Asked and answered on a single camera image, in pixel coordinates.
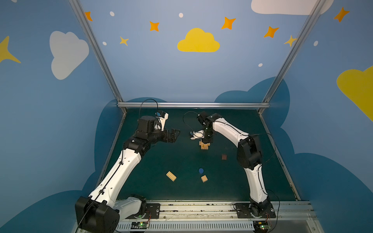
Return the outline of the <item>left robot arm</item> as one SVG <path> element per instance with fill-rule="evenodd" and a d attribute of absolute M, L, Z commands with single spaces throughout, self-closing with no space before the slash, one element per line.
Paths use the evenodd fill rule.
<path fill-rule="evenodd" d="M 77 229 L 90 233 L 113 233 L 120 221 L 146 214 L 146 198 L 132 195 L 116 202 L 119 192 L 145 153 L 157 142 L 174 143 L 180 130 L 136 131 L 123 145 L 112 169 L 88 197 L 80 197 L 75 204 Z"/>

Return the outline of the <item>small wood cube front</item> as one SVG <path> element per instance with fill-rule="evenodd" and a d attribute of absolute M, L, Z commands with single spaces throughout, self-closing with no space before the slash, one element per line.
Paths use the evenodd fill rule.
<path fill-rule="evenodd" d="M 206 181 L 208 180 L 208 178 L 207 178 L 206 175 L 204 175 L 204 176 L 201 177 L 201 180 L 202 180 L 202 182 L 204 183 L 204 182 L 206 182 Z"/>

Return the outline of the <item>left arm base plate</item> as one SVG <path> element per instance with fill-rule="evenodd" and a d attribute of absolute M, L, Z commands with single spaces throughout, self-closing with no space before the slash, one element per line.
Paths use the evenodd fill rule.
<path fill-rule="evenodd" d="M 143 214 L 135 214 L 127 217 L 127 219 L 159 219 L 160 215 L 160 203 L 148 203 Z"/>

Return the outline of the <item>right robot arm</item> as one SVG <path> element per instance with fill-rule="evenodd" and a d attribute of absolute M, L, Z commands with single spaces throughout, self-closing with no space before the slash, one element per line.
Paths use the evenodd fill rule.
<path fill-rule="evenodd" d="M 195 138 L 203 144 L 213 142 L 215 133 L 219 133 L 231 141 L 237 147 L 237 161 L 244 169 L 249 188 L 251 215 L 262 217 L 270 211 L 272 204 L 265 188 L 262 175 L 262 153 L 258 135 L 251 135 L 230 124 L 221 115 L 215 113 L 208 115 L 201 112 L 197 119 L 203 129 L 195 132 Z"/>

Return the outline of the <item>wide wood block front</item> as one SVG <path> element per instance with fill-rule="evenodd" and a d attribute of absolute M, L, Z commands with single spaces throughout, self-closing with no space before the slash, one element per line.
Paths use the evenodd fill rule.
<path fill-rule="evenodd" d="M 175 181 L 177 179 L 177 177 L 171 172 L 171 171 L 168 171 L 166 173 L 166 176 L 171 180 L 171 181 Z"/>

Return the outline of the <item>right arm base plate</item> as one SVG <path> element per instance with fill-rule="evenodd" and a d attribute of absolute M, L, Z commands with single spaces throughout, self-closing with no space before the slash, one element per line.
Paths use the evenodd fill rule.
<path fill-rule="evenodd" d="M 238 218 L 276 218 L 271 204 L 235 203 L 234 210 Z"/>

